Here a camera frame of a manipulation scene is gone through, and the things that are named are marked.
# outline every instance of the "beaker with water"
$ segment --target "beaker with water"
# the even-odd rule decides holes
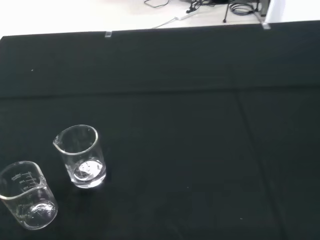
[[[0,199],[26,229],[42,229],[53,221],[58,205],[39,166],[19,161],[0,172]]]
[[[106,177],[106,164],[98,132],[92,126],[71,126],[57,135],[53,145],[60,152],[74,185],[89,189]]]

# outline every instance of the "table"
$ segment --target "table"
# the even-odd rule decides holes
[[[0,167],[36,162],[59,210],[26,231],[1,204],[1,238],[317,239],[319,28],[4,37]],[[73,186],[52,146],[76,124],[101,135],[95,189]]]
[[[152,0],[153,4],[166,2]],[[2,36],[57,34],[151,29],[175,16],[181,16],[190,2],[171,0],[165,7],[152,8],[137,0],[0,0],[0,39]],[[174,21],[161,28],[225,25],[223,4],[202,6],[196,16]],[[254,15],[230,14],[228,23],[259,24]]]

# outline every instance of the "cable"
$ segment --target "cable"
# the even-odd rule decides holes
[[[170,24],[171,22],[174,22],[175,20],[177,20],[177,19],[176,18],[172,18],[170,21],[166,21],[165,23],[162,23],[162,24],[160,24],[158,26],[154,26],[152,29],[157,29],[157,28],[159,28],[159,27],[161,27],[163,25]]]
[[[167,25],[167,24],[170,24],[176,20],[178,21],[182,21],[182,20],[185,20],[187,18],[190,18],[192,17],[193,15],[197,14],[198,11],[194,10],[192,12],[188,12],[190,9],[187,9],[187,10],[184,10],[183,12],[181,12],[180,14],[176,15],[173,19],[169,20],[169,21],[166,21],[165,23],[162,23],[161,25],[158,25],[158,26],[154,26],[153,29],[157,29],[163,25]]]
[[[254,6],[252,6],[249,3],[232,3],[230,4],[230,11],[238,16],[247,16],[250,14],[254,14],[255,12],[258,12],[258,5],[256,6],[256,8],[254,8]]]
[[[145,0],[143,3],[144,3],[145,5],[151,7],[151,8],[154,8],[154,9],[160,8],[160,7],[164,7],[165,5],[168,5],[168,3],[170,2],[170,0],[167,0],[167,2],[166,2],[165,4],[158,5],[158,6],[153,6],[153,5],[151,5],[151,4],[148,3],[149,1],[150,1],[150,0]]]
[[[187,13],[192,13],[201,6],[209,6],[214,7],[215,4],[212,0],[192,0],[190,4],[190,8],[187,10]]]

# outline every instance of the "white floor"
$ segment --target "white floor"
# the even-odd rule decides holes
[[[157,5],[167,0],[150,0]],[[189,8],[183,0],[170,0],[151,8],[143,0],[0,0],[1,36],[91,31],[150,29],[167,22]],[[226,5],[202,6],[198,13],[162,28],[258,24],[254,15],[228,13]]]

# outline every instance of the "tripod leg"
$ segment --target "tripod leg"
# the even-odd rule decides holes
[[[255,8],[256,12],[259,12],[259,3],[260,3],[260,0],[256,0],[256,8]]]
[[[230,5],[230,0],[228,0],[228,5],[226,6],[225,16],[224,16],[224,19],[223,19],[224,23],[227,22],[227,14],[228,14],[228,10],[229,10],[229,5]]]

